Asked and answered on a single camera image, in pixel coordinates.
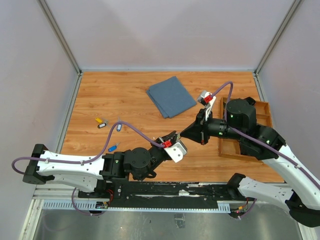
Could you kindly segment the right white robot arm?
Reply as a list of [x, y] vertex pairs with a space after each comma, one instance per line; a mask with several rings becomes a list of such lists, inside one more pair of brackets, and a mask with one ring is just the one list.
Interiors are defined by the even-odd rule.
[[320, 181], [293, 154], [286, 140], [272, 127], [257, 122], [256, 108], [246, 99], [232, 99], [224, 107], [224, 119], [206, 116], [201, 109], [181, 137], [206, 145], [210, 137], [236, 140], [240, 153], [274, 169], [287, 183], [279, 187], [235, 173], [228, 181], [227, 196], [267, 202], [285, 210], [298, 223], [320, 225]]

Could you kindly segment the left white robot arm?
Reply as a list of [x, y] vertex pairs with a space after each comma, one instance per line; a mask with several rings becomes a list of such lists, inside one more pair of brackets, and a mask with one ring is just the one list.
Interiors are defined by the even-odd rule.
[[174, 131], [157, 138], [155, 142], [164, 147], [136, 147], [106, 153], [97, 159], [93, 156], [57, 154], [43, 144], [36, 144], [22, 181], [33, 185], [53, 182], [101, 198], [107, 193], [105, 183], [127, 181], [130, 177], [140, 182], [153, 179], [157, 175], [155, 169], [162, 162], [178, 163], [187, 154], [180, 135]]

